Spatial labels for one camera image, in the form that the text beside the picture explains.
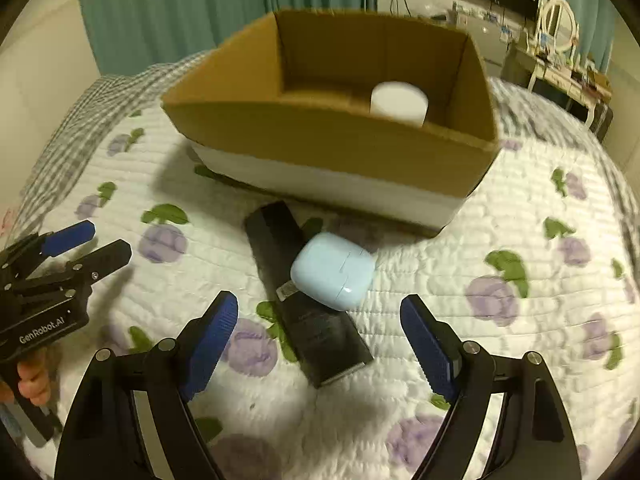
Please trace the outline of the person left hand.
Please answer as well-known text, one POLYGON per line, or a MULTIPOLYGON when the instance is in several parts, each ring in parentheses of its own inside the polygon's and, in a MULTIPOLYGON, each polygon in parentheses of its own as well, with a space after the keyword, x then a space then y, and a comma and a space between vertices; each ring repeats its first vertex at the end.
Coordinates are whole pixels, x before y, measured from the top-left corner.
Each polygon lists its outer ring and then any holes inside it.
POLYGON ((47 349, 40 348, 17 363, 20 395, 35 406, 46 405, 51 397, 51 381, 47 362, 47 349))

